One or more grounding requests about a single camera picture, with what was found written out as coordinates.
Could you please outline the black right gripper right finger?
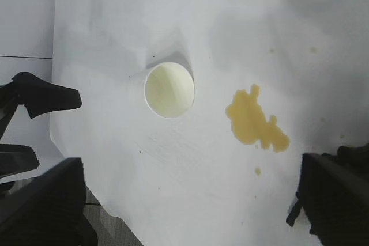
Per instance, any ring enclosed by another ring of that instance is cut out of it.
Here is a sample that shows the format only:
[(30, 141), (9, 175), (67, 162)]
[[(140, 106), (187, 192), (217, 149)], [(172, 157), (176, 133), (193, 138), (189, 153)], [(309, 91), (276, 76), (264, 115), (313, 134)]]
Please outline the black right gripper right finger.
[(368, 245), (368, 183), (353, 172), (304, 154), (298, 200), (322, 245)]

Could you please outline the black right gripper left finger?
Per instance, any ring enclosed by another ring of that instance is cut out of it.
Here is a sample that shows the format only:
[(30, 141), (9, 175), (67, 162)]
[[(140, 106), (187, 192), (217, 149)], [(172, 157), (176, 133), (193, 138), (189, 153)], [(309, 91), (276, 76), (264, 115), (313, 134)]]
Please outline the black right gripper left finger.
[(67, 158), (1, 198), (1, 245), (97, 245), (85, 205), (82, 160)]

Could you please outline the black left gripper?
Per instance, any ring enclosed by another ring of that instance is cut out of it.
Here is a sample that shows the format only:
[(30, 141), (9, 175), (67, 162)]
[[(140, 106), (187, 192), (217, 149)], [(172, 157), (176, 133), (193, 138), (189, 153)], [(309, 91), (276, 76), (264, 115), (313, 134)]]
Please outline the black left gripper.
[[(20, 72), (12, 82), (1, 85), (0, 138), (3, 137), (19, 103), (30, 118), (82, 106), (79, 91), (46, 82), (29, 72)], [(1, 178), (37, 169), (39, 160), (29, 146), (1, 144)]]

